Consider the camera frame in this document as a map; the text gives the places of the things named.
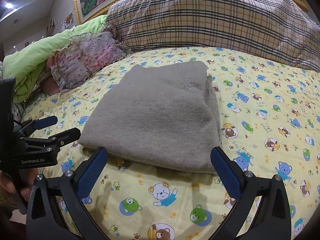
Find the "person left hand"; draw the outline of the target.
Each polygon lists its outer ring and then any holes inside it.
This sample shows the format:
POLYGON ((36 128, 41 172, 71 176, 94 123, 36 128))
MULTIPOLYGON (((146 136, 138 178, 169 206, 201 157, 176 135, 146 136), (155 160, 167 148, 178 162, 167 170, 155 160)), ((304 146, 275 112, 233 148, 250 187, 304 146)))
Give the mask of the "person left hand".
MULTIPOLYGON (((21 196, 25 201, 29 201, 31 188, 35 177, 39 174, 38 168, 31 168, 27 170, 22 170, 24 188, 21 189, 21 196)), ((1 193, 4 198, 8 200, 11 204, 16 204, 13 196, 16 194, 16 188, 11 179, 1 171, 1 193)))

